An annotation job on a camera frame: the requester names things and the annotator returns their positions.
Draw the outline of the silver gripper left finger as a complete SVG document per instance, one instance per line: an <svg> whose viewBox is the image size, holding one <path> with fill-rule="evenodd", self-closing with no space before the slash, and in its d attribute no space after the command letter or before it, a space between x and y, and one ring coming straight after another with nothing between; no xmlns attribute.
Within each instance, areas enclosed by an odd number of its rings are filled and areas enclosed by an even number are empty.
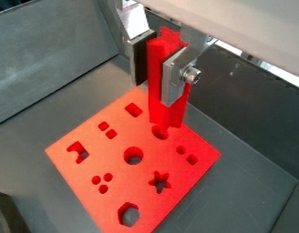
<svg viewBox="0 0 299 233"><path fill-rule="evenodd" d="M134 0L114 0L122 32L125 54L129 58L132 83L138 86L146 80L145 42L156 37L149 28L144 7Z"/></svg>

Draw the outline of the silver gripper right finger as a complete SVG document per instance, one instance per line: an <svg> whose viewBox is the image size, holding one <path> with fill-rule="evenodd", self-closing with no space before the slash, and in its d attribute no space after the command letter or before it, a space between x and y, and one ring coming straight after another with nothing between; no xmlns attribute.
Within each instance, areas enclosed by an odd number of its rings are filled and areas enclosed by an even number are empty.
<svg viewBox="0 0 299 233"><path fill-rule="evenodd" d="M160 101L170 106L183 95L185 84L195 84L203 72L196 68L200 55L216 39L188 25L181 25L180 38L187 43L162 62Z"/></svg>

